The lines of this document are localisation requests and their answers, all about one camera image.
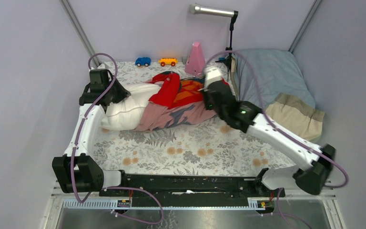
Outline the red patterned pillowcase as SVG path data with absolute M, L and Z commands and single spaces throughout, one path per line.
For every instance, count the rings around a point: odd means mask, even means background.
M 185 78 L 173 71 L 155 75 L 147 83 L 160 86 L 148 100 L 136 131 L 156 131 L 179 125 L 197 125 L 217 116 L 205 104 L 204 78 Z

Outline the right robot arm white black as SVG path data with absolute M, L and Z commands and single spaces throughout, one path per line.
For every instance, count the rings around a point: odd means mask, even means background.
M 297 187 L 315 196 L 321 193 L 333 170 L 333 146 L 308 142 L 273 122 L 253 103 L 237 101 L 222 79 L 205 80 L 202 93 L 206 109 L 214 110 L 231 128 L 265 141 L 294 162 L 292 167 L 261 172 L 254 184 L 256 194 L 265 197 L 285 187 Z

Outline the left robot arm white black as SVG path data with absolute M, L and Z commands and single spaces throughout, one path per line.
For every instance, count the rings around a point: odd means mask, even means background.
M 105 173 L 89 154 L 93 152 L 108 106 L 130 96 L 107 69 L 92 69 L 89 78 L 79 98 L 79 116 L 71 141 L 64 154 L 52 161 L 52 169 L 64 193 L 97 192 L 104 187 Z

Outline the white pillow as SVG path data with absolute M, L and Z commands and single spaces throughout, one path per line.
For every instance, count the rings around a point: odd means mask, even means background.
M 160 86 L 152 83 L 126 85 L 130 96 L 118 103 L 111 103 L 102 119 L 102 128 L 111 131 L 133 130 L 141 121 L 149 99 L 157 94 Z

